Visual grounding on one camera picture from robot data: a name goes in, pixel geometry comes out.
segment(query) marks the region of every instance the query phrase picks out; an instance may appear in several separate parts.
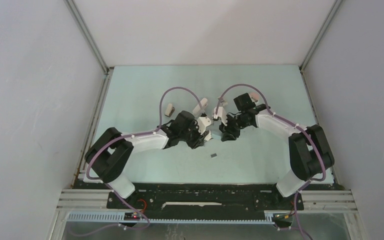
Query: metal frame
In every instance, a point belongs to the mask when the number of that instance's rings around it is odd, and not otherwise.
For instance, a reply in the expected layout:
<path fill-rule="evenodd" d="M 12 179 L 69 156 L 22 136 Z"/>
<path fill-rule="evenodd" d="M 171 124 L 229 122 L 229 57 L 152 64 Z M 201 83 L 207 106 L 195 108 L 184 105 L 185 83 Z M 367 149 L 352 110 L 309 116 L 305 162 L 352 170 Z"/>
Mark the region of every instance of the metal frame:
<path fill-rule="evenodd" d="M 88 42 L 90 48 L 92 49 L 96 59 L 102 67 L 102 70 L 107 74 L 101 89 L 100 93 L 94 107 L 93 116 L 90 121 L 88 135 L 84 140 L 83 150 L 80 153 L 79 165 L 77 172 L 75 174 L 74 180 L 77 178 L 81 179 L 83 174 L 85 173 L 85 161 L 83 160 L 83 154 L 86 150 L 91 146 L 93 139 L 95 137 L 96 128 L 98 126 L 99 118 L 101 115 L 101 111 L 103 109 L 105 97 L 108 91 L 108 87 L 111 81 L 111 77 L 113 74 L 113 69 L 109 69 L 106 65 L 95 41 L 92 38 L 92 35 L 83 20 L 74 0 L 64 0 L 67 4 L 68 9 L 73 14 L 80 31 Z M 308 100 L 311 104 L 313 114 L 316 122 L 318 122 L 318 117 L 316 110 L 314 108 L 308 86 L 306 83 L 306 79 L 304 76 L 304 70 L 308 66 L 311 57 L 313 56 L 315 50 L 317 49 L 321 39 L 326 33 L 326 30 L 330 26 L 335 14 L 338 12 L 343 0 L 336 0 L 333 4 L 329 14 L 327 15 L 324 23 L 322 24 L 320 31 L 318 32 L 314 42 L 311 45 L 311 48 L 308 50 L 305 59 L 300 65 L 300 71 L 302 74 L 302 80 L 308 95 Z M 61 196 L 59 202 L 57 204 L 57 208 L 55 210 L 55 214 L 52 219 L 52 224 L 50 226 L 50 230 L 48 233 L 48 240 L 61 240 L 63 238 L 64 229 L 66 226 L 66 222 L 76 220 L 79 218 L 78 216 L 82 216 L 85 213 L 88 214 L 88 219 L 84 219 L 88 222 L 102 222 L 102 217 L 93 217 L 93 216 L 104 216 L 109 221 L 120 220 L 120 216 L 124 215 L 124 212 L 127 210 L 123 209 L 107 209 L 107 200 L 108 194 L 110 190 L 98 190 L 98 189 L 64 189 L 61 192 Z M 344 215 L 348 232 L 350 234 L 351 240 L 366 240 L 367 236 L 365 235 L 365 231 L 361 222 L 360 215 L 357 210 L 357 206 L 354 202 L 354 198 L 352 192 L 350 190 L 305 190 L 302 191 L 302 199 L 304 210 L 298 211 L 299 213 L 342 213 Z M 271 217 L 273 214 L 282 214 L 286 213 L 286 211 L 264 211 L 264 213 L 268 216 L 266 221 L 229 221 L 229 222 L 217 222 L 217 223 L 229 223 L 229 224 L 271 224 Z M 151 219 L 152 223 L 169 223 L 170 220 L 167 219 Z M 175 220 L 176 223 L 182 223 L 181 220 Z"/>
<path fill-rule="evenodd" d="M 99 51 L 99 48 L 98 48 L 94 38 L 92 37 L 92 34 L 88 29 L 88 26 L 85 23 L 85 20 L 83 19 L 82 15 L 80 14 L 80 11 L 79 11 L 75 1 L 74 0 L 64 0 L 64 2 L 67 5 L 68 10 L 71 12 L 73 18 L 75 19 L 81 34 L 84 36 L 87 44 L 89 45 L 90 49 L 92 50 L 93 54 L 95 55 L 96 60 L 98 61 L 99 65 L 101 66 L 103 72 L 106 74 L 108 72 L 108 66 L 105 63 L 105 60 L 102 57 L 101 52 Z"/>
<path fill-rule="evenodd" d="M 118 223 L 128 209 L 107 209 L 108 189 L 64 189 L 59 197 L 48 240 L 61 240 L 67 222 Z M 304 210 L 299 214 L 343 214 L 351 240 L 365 240 L 360 216 L 353 195 L 349 190 L 302 191 Z M 204 224 L 273 224 L 274 214 L 288 211 L 264 211 L 265 220 L 200 221 L 182 219 L 150 219 L 151 223 L 204 223 Z"/>
<path fill-rule="evenodd" d="M 319 117 L 318 117 L 318 114 L 317 114 L 317 110 L 316 110 L 316 107 L 313 104 L 313 100 L 311 98 L 310 90 L 309 90 L 309 87 L 307 85 L 307 80 L 306 80 L 305 72 L 303 72 L 303 71 L 301 71 L 301 78 L 302 78 L 302 82 L 304 83 L 305 91 L 307 92 L 308 101 L 310 103 L 311 111 L 312 111 L 312 114 L 314 115 L 315 122 L 317 124 L 319 124 L 320 121 L 319 121 Z M 331 167 L 331 170 L 332 170 L 333 179 L 335 180 L 335 182 L 338 183 L 338 184 L 341 184 L 341 180 L 338 178 L 338 175 L 336 174 L 336 167 L 335 167 L 335 165 L 333 165 Z"/>
<path fill-rule="evenodd" d="M 321 25 L 320 30 L 317 33 L 317 36 L 315 37 L 310 49 L 308 50 L 307 54 L 304 57 L 304 60 L 302 64 L 299 66 L 299 69 L 301 69 L 301 72 L 303 72 L 306 67 L 308 66 L 314 52 L 316 51 L 317 47 L 319 46 L 320 41 L 325 36 L 326 31 L 328 30 L 329 26 L 332 23 L 332 20 L 334 19 L 335 15 L 337 14 L 339 8 L 341 7 L 344 0 L 335 0 L 335 2 L 332 5 L 332 8 L 330 9 L 329 13 L 326 16 L 326 19 L 324 20 L 323 24 Z"/>

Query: black base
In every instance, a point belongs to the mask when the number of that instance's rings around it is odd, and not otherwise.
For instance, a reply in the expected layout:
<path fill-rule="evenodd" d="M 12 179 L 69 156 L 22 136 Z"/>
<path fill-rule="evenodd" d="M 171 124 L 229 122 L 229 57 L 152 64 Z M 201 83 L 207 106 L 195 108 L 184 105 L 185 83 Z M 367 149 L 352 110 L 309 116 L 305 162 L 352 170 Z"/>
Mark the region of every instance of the black base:
<path fill-rule="evenodd" d="M 291 211 L 290 201 L 274 204 L 268 184 L 149 184 L 136 183 L 136 191 L 127 202 L 134 208 L 143 209 L 152 219 L 182 220 L 265 220 L 264 211 Z M 166 202 L 220 203 L 221 205 L 165 205 Z M 117 196 L 110 192 L 108 209 L 128 209 Z M 303 210 L 303 202 L 298 203 Z"/>

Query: white wall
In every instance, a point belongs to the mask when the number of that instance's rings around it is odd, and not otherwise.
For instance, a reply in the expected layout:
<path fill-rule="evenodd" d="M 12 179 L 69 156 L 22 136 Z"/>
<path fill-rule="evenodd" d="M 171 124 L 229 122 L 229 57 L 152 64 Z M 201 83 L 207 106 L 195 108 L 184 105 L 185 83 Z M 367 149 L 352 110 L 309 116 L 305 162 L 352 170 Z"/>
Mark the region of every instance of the white wall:
<path fill-rule="evenodd" d="M 336 173 L 384 239 L 384 1 L 345 1 L 305 75 Z"/>
<path fill-rule="evenodd" d="M 334 0 L 76 0 L 109 66 L 302 63 Z"/>
<path fill-rule="evenodd" d="M 0 239 L 45 239 L 102 77 L 64 1 L 0 1 Z"/>

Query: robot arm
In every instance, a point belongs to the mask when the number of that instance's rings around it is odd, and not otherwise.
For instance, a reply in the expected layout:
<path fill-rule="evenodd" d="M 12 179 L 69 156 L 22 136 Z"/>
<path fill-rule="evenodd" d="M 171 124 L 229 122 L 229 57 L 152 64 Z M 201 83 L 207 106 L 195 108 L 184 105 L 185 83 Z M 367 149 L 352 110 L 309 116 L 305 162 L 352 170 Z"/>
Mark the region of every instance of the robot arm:
<path fill-rule="evenodd" d="M 223 107 L 218 108 L 217 114 L 215 110 L 213 112 L 214 120 L 222 120 L 219 126 L 222 142 L 234 141 L 239 138 L 241 129 L 254 126 L 272 132 L 289 144 L 291 170 L 273 186 L 276 201 L 293 195 L 314 175 L 322 172 L 315 150 L 309 149 L 310 144 L 300 130 L 274 117 L 266 105 L 256 105 L 255 99 L 248 93 L 238 96 L 234 102 L 240 111 L 235 115 L 226 114 Z M 300 125 L 300 127 L 310 135 L 322 157 L 324 167 L 330 168 L 335 160 L 323 129 L 317 124 L 311 127 Z"/>
<path fill-rule="evenodd" d="M 123 198 L 129 197 L 135 186 L 122 173 L 131 154 L 152 149 L 167 149 L 176 146 L 180 141 L 195 149 L 203 146 L 211 139 L 211 131 L 207 127 L 212 121 L 205 115 L 198 117 L 187 111 L 179 113 L 175 120 L 163 124 L 161 129 L 149 135 L 126 137 L 110 145 L 102 152 L 91 167 L 91 174 L 97 175 L 103 183 L 111 186 Z M 109 141 L 122 136 L 115 127 L 108 128 L 96 143 L 85 154 L 89 164 L 94 155 Z"/>

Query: purple cable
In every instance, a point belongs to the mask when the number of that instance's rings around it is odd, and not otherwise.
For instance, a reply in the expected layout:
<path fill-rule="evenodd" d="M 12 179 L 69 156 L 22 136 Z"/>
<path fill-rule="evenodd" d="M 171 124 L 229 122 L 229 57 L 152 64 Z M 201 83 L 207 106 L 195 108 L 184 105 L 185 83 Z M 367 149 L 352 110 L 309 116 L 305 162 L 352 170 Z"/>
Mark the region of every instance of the purple cable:
<path fill-rule="evenodd" d="M 117 138 L 114 138 L 113 140 L 109 141 L 107 144 L 105 144 L 101 149 L 99 149 L 99 151 L 92 157 L 92 159 L 90 160 L 89 164 L 87 165 L 87 169 L 86 169 L 86 177 L 90 180 L 99 180 L 100 178 L 99 177 L 92 177 L 90 175 L 90 172 L 91 172 L 91 167 L 92 165 L 94 164 L 94 162 L 97 160 L 97 158 L 102 154 L 103 151 L 107 150 L 107 148 L 112 145 L 113 143 L 117 142 L 117 141 L 120 141 L 122 139 L 125 139 L 125 138 L 130 138 L 132 135 L 134 135 L 135 137 L 139 137 L 139 136 L 145 136 L 145 135 L 151 135 L 153 134 L 153 132 L 158 132 L 158 130 L 161 129 L 161 126 L 163 125 L 163 100 L 164 100 L 164 97 L 166 96 L 166 94 L 170 91 L 173 91 L 175 89 L 181 89 L 181 90 L 185 90 L 189 93 L 191 93 L 195 99 L 198 101 L 198 105 L 201 109 L 203 109 L 203 105 L 201 104 L 201 101 L 200 99 L 197 97 L 197 95 L 189 90 L 188 88 L 186 87 L 182 87 L 182 86 L 175 86 L 175 87 L 172 87 L 172 88 L 169 88 L 167 89 L 167 91 L 165 91 L 162 96 L 161 96 L 161 100 L 159 101 L 159 124 L 158 124 L 158 127 L 153 130 L 153 131 L 145 131 L 145 132 L 139 132 L 139 133 L 135 133 L 135 134 L 126 134 L 126 135 L 123 135 L 123 136 L 119 136 Z"/>
<path fill-rule="evenodd" d="M 138 137 L 138 136 L 145 136 L 145 135 L 151 135 L 153 134 L 153 132 L 158 132 L 160 129 L 161 129 L 161 126 L 163 125 L 163 112 L 162 112 L 162 107 L 163 107 L 163 100 L 164 100 L 164 97 L 166 96 L 166 94 L 172 90 L 175 90 L 175 89 L 181 89 L 181 90 L 185 90 L 189 93 L 191 93 L 196 101 L 198 101 L 198 105 L 199 107 L 201 108 L 201 111 L 203 110 L 203 105 L 201 104 L 201 101 L 200 99 L 198 98 L 198 96 L 193 92 L 191 91 L 190 89 L 186 88 L 186 87 L 182 87 L 182 86 L 175 86 L 175 87 L 171 87 L 169 88 L 168 90 L 166 90 L 164 92 L 164 94 L 161 96 L 161 100 L 159 101 L 159 124 L 158 124 L 158 127 L 153 130 L 153 131 L 145 131 L 145 132 L 139 132 L 139 133 L 135 133 L 135 134 L 127 134 L 127 135 L 123 135 L 123 136 L 119 136 L 117 138 L 114 138 L 113 140 L 109 141 L 107 144 L 105 144 L 101 149 L 99 149 L 99 151 L 92 157 L 92 159 L 90 160 L 88 166 L 87 166 L 87 169 L 86 169 L 86 176 L 88 179 L 90 180 L 99 180 L 100 178 L 99 177 L 91 177 L 90 175 L 90 171 L 91 171 L 91 168 L 92 168 L 92 165 L 94 164 L 94 162 L 97 160 L 97 158 L 99 157 L 100 154 L 102 154 L 103 151 L 105 151 L 108 147 L 110 147 L 110 145 L 112 145 L 113 143 L 117 142 L 117 141 L 120 141 L 122 139 L 125 139 L 125 138 L 130 138 L 132 135 L 135 135 L 135 137 Z M 111 188 L 111 186 L 109 184 L 105 184 L 109 189 L 113 190 Z M 143 229 L 146 229 L 147 227 L 149 227 L 149 225 L 151 224 L 150 220 L 148 219 L 148 217 L 146 215 L 144 215 L 143 213 L 141 213 L 139 210 L 137 210 L 136 208 L 134 208 L 133 206 L 131 206 L 130 204 L 128 204 L 123 198 L 122 196 L 120 196 L 118 194 L 118 192 L 116 192 L 115 190 L 113 190 L 113 192 L 115 193 L 115 195 L 123 202 L 124 205 L 126 205 L 129 209 L 135 211 L 136 213 L 140 214 L 147 222 L 146 226 L 143 226 L 143 227 L 130 227 L 130 226 L 124 226 L 125 228 L 129 228 L 129 229 L 133 229 L 133 230 L 143 230 Z M 90 235 L 93 235 L 101 230 L 104 230 L 104 229 L 107 229 L 107 228 L 111 228 L 111 227 L 115 227 L 115 226 L 119 226 L 119 223 L 113 223 L 113 224 L 108 224 L 108 225 L 105 225 L 103 227 L 100 227 L 96 230 L 93 230 L 91 232 L 88 232 L 88 233 L 83 233 L 83 234 L 77 234 L 77 233 L 74 233 L 72 232 L 72 230 L 69 228 L 68 229 L 68 232 L 75 236 L 75 237 L 86 237 L 86 236 L 90 236 Z"/>
<path fill-rule="evenodd" d="M 319 182 L 322 182 L 326 179 L 326 168 L 325 168 L 325 164 L 323 163 L 323 160 L 322 160 L 322 156 L 320 155 L 319 153 L 319 150 L 316 148 L 316 145 L 314 144 L 313 140 L 311 139 L 311 137 L 306 133 L 306 131 L 300 127 L 298 124 L 282 117 L 282 116 L 279 116 L 277 114 L 274 114 L 274 112 L 272 112 L 272 110 L 270 109 L 269 107 L 269 104 L 267 103 L 267 99 L 266 97 L 263 95 L 263 93 L 258 90 L 256 87 L 252 86 L 252 85 L 249 85 L 249 84 L 245 84 L 245 83 L 238 83 L 238 84 L 234 84 L 230 87 L 228 87 L 224 92 L 223 94 L 220 96 L 220 98 L 218 99 L 218 103 L 217 103 L 217 107 L 215 109 L 215 114 L 217 114 L 217 112 L 219 111 L 219 107 L 220 107 L 220 103 L 222 102 L 223 100 L 223 97 L 225 96 L 225 94 L 232 88 L 235 88 L 235 87 L 248 87 L 248 88 L 251 88 L 251 89 L 254 89 L 255 91 L 257 91 L 258 94 L 261 95 L 262 97 L 262 100 L 264 101 L 264 104 L 267 106 L 267 112 L 269 114 L 271 114 L 272 116 L 274 116 L 275 118 L 281 120 L 282 122 L 284 123 L 287 123 L 289 125 L 291 125 L 292 127 L 298 129 L 299 131 L 302 132 L 302 134 L 304 134 L 305 138 L 307 138 L 308 142 L 310 143 L 310 145 L 312 146 L 312 148 L 314 149 L 314 152 L 315 152 L 315 155 L 317 156 L 317 159 L 318 159 L 318 162 L 320 163 L 320 166 L 321 166 L 321 173 L 322 173 L 322 177 L 320 179 L 317 179 L 317 178 L 312 178 L 311 180 L 312 181 L 319 181 Z"/>
<path fill-rule="evenodd" d="M 234 84 L 230 87 L 228 87 L 224 92 L 223 94 L 220 96 L 220 98 L 218 99 L 218 103 L 217 103 L 217 107 L 215 109 L 215 114 L 217 114 L 217 112 L 219 111 L 219 107 L 220 107 L 220 103 L 221 101 L 223 100 L 223 97 L 225 96 L 225 94 L 232 88 L 235 88 L 235 87 L 248 87 L 248 88 L 251 88 L 255 91 L 257 91 L 258 94 L 261 95 L 262 97 L 262 100 L 264 101 L 264 104 L 267 106 L 267 112 L 269 114 L 271 114 L 272 116 L 274 116 L 275 118 L 281 120 L 282 122 L 284 123 L 287 123 L 289 125 L 291 125 L 292 127 L 298 129 L 302 134 L 304 134 L 305 138 L 307 138 L 308 142 L 310 143 L 311 147 L 314 149 L 314 152 L 315 152 L 315 155 L 317 156 L 317 159 L 318 159 L 318 162 L 320 163 L 320 166 L 321 166 L 321 173 L 322 173 L 322 177 L 321 178 L 311 178 L 310 180 L 311 181 L 319 181 L 319 182 L 322 182 L 326 179 L 326 168 L 325 168 L 325 164 L 323 163 L 323 160 L 322 160 L 322 156 L 320 155 L 319 153 L 319 150 L 316 148 L 316 145 L 314 144 L 313 140 L 311 139 L 311 137 L 308 135 L 308 133 L 306 133 L 306 131 L 300 127 L 298 124 L 282 117 L 282 116 L 279 116 L 277 114 L 275 114 L 274 112 L 272 112 L 272 110 L 270 109 L 269 107 L 269 104 L 267 103 L 267 99 L 266 97 L 263 95 L 263 93 L 258 90 L 256 87 L 252 86 L 252 85 L 249 85 L 249 84 L 245 84 L 245 83 L 238 83 L 238 84 Z M 304 188 L 306 188 L 311 181 L 308 181 L 307 183 L 305 183 L 298 191 L 301 191 L 303 190 Z M 296 217 L 296 222 L 298 224 L 298 230 L 299 232 L 301 233 L 302 237 L 305 239 L 306 235 L 311 239 L 313 240 L 313 238 L 306 232 L 303 230 L 303 228 L 301 227 L 301 224 L 300 224 L 300 219 L 298 217 L 298 212 L 297 212 L 297 199 L 298 199 L 298 191 L 295 193 L 295 196 L 294 196 L 294 210 L 295 210 L 295 217 Z"/>
<path fill-rule="evenodd" d="M 298 199 L 298 192 L 305 189 L 308 185 L 310 185 L 310 181 L 307 181 L 302 187 L 298 189 L 298 191 L 295 192 L 295 196 L 293 197 L 293 210 L 295 211 L 295 218 L 296 218 L 296 224 L 298 224 L 299 232 L 301 232 L 302 238 L 306 239 L 304 229 L 301 227 L 300 218 L 298 217 L 298 210 L 297 210 L 297 199 Z"/>
<path fill-rule="evenodd" d="M 105 184 L 109 189 L 112 190 L 111 186 L 108 185 L 108 184 Z M 146 226 L 141 226 L 141 227 L 131 227 L 131 226 L 126 226 L 126 225 L 123 225 L 121 223 L 112 223 L 112 224 L 108 224 L 108 225 L 105 225 L 103 227 L 100 227 L 98 229 L 95 229 L 91 232 L 88 232 L 88 233 L 75 233 L 72 231 L 71 228 L 68 228 L 68 232 L 75 236 L 75 237 L 87 237 L 87 236 L 90 236 L 90 235 L 93 235 L 93 234 L 96 234 L 97 232 L 99 231 L 102 231 L 104 229 L 107 229 L 107 228 L 112 228 L 112 227 L 121 227 L 123 226 L 123 229 L 133 229 L 133 230 L 143 230 L 143 229 L 146 229 L 147 227 L 149 227 L 149 225 L 151 224 L 149 218 L 147 216 L 145 216 L 142 212 L 140 212 L 139 210 L 137 210 L 136 208 L 132 207 L 130 204 L 128 204 L 126 202 L 126 200 L 124 200 L 122 198 L 122 196 L 120 196 L 116 191 L 113 190 L 113 193 L 123 202 L 124 205 L 126 205 L 129 209 L 133 210 L 135 213 L 137 214 L 140 214 L 145 220 L 146 220 Z"/>

